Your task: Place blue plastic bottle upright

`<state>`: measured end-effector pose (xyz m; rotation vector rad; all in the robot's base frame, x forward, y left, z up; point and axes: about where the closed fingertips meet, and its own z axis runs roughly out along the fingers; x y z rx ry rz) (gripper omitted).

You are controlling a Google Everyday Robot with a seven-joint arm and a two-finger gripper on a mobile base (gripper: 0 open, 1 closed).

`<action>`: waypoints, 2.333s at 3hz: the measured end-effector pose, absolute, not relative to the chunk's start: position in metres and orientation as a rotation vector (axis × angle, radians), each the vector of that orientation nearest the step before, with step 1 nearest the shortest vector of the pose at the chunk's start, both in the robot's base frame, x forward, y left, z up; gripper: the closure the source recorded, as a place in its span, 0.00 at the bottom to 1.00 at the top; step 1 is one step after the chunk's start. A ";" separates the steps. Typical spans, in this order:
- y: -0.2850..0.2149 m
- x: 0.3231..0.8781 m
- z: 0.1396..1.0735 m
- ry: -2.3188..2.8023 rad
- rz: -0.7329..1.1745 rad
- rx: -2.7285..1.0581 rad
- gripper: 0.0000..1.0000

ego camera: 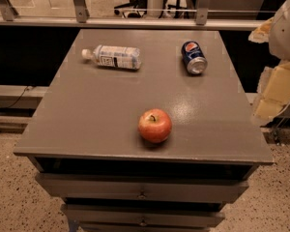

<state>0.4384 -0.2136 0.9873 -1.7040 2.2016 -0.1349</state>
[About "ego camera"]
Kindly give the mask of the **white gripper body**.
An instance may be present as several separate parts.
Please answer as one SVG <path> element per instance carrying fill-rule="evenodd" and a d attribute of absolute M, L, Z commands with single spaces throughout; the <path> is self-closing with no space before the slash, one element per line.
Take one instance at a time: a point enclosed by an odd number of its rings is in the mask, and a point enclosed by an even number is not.
<path fill-rule="evenodd" d="M 280 60 L 290 61 L 290 0 L 277 10 L 269 34 L 270 53 Z"/>

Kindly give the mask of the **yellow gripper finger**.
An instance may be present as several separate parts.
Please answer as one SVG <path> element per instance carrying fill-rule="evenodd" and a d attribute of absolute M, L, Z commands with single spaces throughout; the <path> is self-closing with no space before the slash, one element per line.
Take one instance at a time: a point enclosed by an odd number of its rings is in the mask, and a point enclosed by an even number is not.
<path fill-rule="evenodd" d="M 273 18 L 269 18 L 256 29 L 254 29 L 248 36 L 248 40 L 253 43 L 267 43 L 269 41 L 269 35 L 273 23 Z"/>
<path fill-rule="evenodd" d="M 268 124 L 286 109 L 289 102 L 290 62 L 283 62 L 273 69 L 266 67 L 260 75 L 251 121 Z"/>

